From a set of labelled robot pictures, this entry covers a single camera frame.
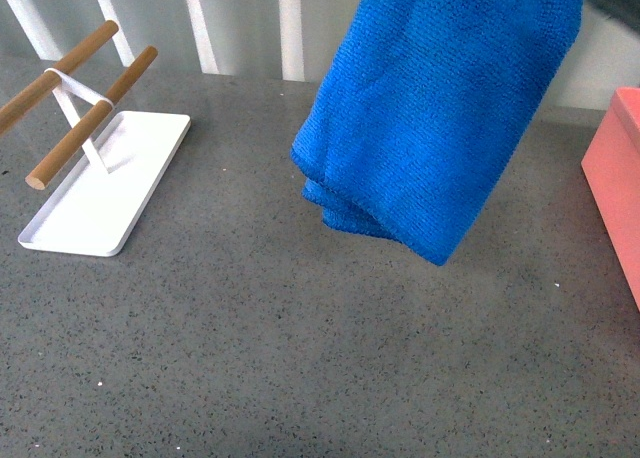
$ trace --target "gray countertop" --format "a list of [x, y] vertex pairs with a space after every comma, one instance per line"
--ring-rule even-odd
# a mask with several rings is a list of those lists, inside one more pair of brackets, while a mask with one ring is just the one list
[[[0, 103], [46, 66], [2, 57]], [[534, 122], [438, 268], [300, 197], [315, 91], [150, 70], [119, 109], [193, 125], [113, 258], [17, 243], [68, 129], [53, 98], [0, 138], [0, 456], [637, 456], [640, 314], [580, 169], [594, 129]]]

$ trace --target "white tray base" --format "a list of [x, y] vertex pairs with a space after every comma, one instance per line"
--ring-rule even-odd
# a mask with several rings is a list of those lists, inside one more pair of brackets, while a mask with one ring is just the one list
[[123, 111], [95, 141], [109, 174], [83, 156], [18, 237], [25, 248], [117, 254], [187, 133], [187, 115]]

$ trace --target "wooden dowel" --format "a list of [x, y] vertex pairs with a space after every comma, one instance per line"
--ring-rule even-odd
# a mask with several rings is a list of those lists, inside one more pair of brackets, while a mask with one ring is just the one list
[[[118, 31], [114, 21], [105, 22], [100, 28], [78, 43], [60, 61], [52, 66], [65, 74], [71, 74], [87, 61]], [[34, 106], [51, 92], [62, 80], [53, 71], [47, 71], [22, 90], [13, 100], [0, 108], [0, 135], [8, 131]]]
[[[120, 101], [156, 56], [158, 56], [158, 50], [152, 46], [147, 47], [109, 88], [105, 97], [111, 100], [114, 105]], [[96, 103], [51, 152], [44, 157], [38, 166], [29, 173], [29, 176], [25, 179], [29, 186], [36, 190], [44, 190], [109, 113], [111, 113], [111, 105], [109, 103], [104, 100]]]
[[156, 59], [156, 56], [158, 56], [158, 50], [153, 46], [147, 46], [144, 51], [140, 53], [140, 56], [131, 63], [131, 66], [120, 75], [120, 78], [111, 85], [111, 88], [107, 90], [104, 96], [113, 101], [114, 105], [119, 102], [133, 84], [138, 81], [138, 78], [140, 78], [153, 60]]
[[25, 181], [36, 190], [44, 190], [56, 173], [69, 161], [85, 140], [111, 113], [111, 105], [99, 101], [86, 115], [54, 146], [47, 156], [36, 166]]

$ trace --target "towel fold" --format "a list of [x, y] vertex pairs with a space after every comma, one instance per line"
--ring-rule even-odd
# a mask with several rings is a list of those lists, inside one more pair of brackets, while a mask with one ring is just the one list
[[582, 0], [361, 0], [298, 133], [341, 231], [444, 264], [573, 43]]

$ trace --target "pink container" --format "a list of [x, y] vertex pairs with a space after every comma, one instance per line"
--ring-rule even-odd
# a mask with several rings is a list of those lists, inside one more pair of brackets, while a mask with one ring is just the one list
[[640, 88], [618, 88], [582, 160], [640, 308]]

